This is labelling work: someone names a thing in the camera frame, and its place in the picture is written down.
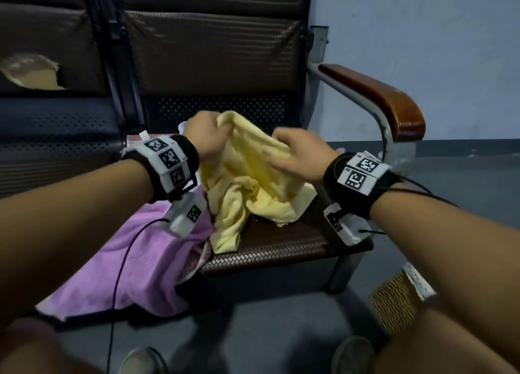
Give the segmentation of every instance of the wooden armrest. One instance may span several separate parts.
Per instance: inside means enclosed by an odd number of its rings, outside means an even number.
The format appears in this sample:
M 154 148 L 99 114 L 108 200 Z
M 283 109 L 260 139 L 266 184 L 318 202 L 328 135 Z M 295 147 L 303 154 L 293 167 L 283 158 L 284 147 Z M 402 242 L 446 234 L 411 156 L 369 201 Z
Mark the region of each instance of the wooden armrest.
M 424 137 L 423 115 L 404 92 L 341 65 L 320 64 L 318 69 L 374 102 L 388 119 L 394 142 L 417 141 Z

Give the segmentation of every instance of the forearm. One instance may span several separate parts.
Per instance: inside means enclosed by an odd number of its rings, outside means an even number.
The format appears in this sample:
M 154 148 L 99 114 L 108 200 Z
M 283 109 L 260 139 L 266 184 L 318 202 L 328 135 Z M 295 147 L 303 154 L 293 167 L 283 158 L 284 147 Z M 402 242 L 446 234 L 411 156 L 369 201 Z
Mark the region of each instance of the forearm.
M 412 193 L 384 194 L 370 215 L 468 330 L 517 359 L 520 232 Z
M 61 286 L 152 197 L 145 168 L 125 160 L 0 200 L 0 329 Z

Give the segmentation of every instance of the wall baseboard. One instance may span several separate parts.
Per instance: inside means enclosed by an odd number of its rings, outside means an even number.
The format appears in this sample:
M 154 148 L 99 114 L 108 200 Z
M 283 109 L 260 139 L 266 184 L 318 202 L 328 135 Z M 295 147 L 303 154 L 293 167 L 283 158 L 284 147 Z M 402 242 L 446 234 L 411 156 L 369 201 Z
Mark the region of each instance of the wall baseboard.
M 345 151 L 368 152 L 377 155 L 382 149 L 381 141 L 329 142 L 332 148 Z M 417 144 L 417 157 L 463 157 L 520 155 L 520 139 L 489 140 L 424 140 Z

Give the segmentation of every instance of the shoe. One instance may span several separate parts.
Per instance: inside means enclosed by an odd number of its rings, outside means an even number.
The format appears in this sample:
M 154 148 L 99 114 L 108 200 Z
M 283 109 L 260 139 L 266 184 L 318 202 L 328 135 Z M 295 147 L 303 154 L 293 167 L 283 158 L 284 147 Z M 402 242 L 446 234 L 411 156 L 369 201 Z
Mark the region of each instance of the shoe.
M 148 346 L 131 351 L 119 374 L 168 374 L 168 368 L 161 354 Z
M 364 337 L 352 336 L 343 341 L 334 352 L 331 374 L 369 374 L 375 351 Z

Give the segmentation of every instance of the chair leg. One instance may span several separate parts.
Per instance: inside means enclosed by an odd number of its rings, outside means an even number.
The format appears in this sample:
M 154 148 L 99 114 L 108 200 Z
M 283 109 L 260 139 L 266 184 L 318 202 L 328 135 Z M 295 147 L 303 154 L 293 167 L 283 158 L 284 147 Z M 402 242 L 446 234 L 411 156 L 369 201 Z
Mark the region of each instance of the chair leg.
M 325 284 L 325 292 L 331 294 L 343 292 L 350 281 L 350 278 L 359 266 L 363 255 L 364 252 L 359 252 L 339 257 L 329 280 Z

